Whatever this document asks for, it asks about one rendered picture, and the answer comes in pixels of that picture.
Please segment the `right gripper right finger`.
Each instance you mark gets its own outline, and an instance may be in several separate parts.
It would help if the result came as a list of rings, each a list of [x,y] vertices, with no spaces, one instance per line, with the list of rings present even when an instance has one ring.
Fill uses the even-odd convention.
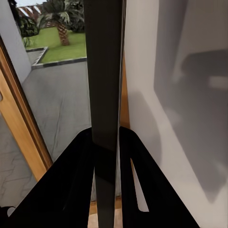
[[[120,126],[123,228],[200,228],[138,135]],[[138,208],[131,160],[149,209]]]

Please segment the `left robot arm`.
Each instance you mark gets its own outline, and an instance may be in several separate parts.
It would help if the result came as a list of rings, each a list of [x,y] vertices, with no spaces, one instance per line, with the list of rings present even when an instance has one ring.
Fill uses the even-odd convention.
[[[15,210],[12,206],[0,208],[0,225],[3,225]]]

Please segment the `poster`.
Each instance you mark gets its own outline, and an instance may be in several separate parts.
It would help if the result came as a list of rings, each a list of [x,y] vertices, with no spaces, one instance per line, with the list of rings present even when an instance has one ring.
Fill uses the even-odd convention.
[[[83,0],[98,228],[114,228],[126,0]]]

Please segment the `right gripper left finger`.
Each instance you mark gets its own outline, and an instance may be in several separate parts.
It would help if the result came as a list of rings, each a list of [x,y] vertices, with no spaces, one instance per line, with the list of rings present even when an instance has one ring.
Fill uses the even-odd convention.
[[[90,127],[76,136],[0,228],[87,228],[94,170]]]

